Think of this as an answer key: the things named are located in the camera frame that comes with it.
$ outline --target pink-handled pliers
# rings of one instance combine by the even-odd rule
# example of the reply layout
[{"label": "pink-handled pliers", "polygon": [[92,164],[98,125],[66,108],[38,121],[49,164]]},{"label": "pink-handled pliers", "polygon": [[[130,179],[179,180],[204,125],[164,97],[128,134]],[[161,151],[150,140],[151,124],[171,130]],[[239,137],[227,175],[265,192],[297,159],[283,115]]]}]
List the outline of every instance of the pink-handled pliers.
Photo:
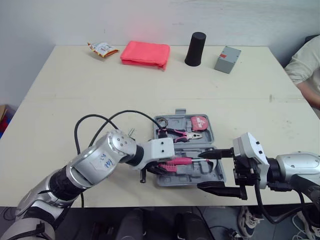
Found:
[{"label": "pink-handled pliers", "polygon": [[163,128],[162,130],[167,131],[168,134],[176,135],[178,136],[177,138],[173,139],[174,143],[179,143],[183,142],[186,143],[190,139],[201,139],[202,134],[197,133],[197,132],[187,132],[186,130],[177,130],[177,129],[172,129],[172,128]]}]

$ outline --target red folded cloth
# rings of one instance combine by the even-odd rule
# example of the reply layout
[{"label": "red folded cloth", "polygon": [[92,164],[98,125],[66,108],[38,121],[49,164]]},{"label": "red folded cloth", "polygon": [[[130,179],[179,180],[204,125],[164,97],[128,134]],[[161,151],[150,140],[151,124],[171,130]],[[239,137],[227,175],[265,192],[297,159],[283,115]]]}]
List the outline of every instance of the red folded cloth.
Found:
[{"label": "red folded cloth", "polygon": [[165,70],[169,54],[169,45],[130,41],[120,58],[123,64],[157,66]]}]

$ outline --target pink tape measure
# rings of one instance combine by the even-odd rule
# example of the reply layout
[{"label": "pink tape measure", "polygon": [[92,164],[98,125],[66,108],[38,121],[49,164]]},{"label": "pink tape measure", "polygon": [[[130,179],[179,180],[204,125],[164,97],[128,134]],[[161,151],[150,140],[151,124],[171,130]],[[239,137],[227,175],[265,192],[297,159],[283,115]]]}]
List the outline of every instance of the pink tape measure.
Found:
[{"label": "pink tape measure", "polygon": [[192,131],[204,131],[208,128],[209,122],[204,116],[192,116]]}]

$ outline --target chip bag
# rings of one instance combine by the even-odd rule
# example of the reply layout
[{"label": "chip bag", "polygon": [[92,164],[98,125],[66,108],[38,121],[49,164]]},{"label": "chip bag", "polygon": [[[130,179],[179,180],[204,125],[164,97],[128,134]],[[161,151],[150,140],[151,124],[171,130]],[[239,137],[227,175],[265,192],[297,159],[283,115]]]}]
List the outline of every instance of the chip bag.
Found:
[{"label": "chip bag", "polygon": [[109,45],[106,42],[98,42],[94,44],[88,42],[88,46],[94,53],[98,54],[100,57],[103,58],[115,54],[116,52],[119,52],[118,49],[116,49],[114,46]]}]

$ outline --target shoe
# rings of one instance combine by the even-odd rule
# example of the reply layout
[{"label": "shoe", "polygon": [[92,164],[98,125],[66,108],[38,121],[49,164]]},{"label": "shoe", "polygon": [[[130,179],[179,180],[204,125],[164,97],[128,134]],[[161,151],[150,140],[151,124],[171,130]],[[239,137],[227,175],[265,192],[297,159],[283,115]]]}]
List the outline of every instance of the shoe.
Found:
[{"label": "shoe", "polygon": [[262,217],[253,215],[247,206],[242,206],[238,215],[238,227],[242,235],[251,238],[261,220],[263,220]]},{"label": "shoe", "polygon": [[303,222],[304,224],[304,231],[305,235],[308,237],[310,240],[320,240],[320,228],[311,226],[312,231],[309,228],[309,223],[307,222],[305,216],[303,215],[302,211],[297,212],[296,214],[299,219]]}]

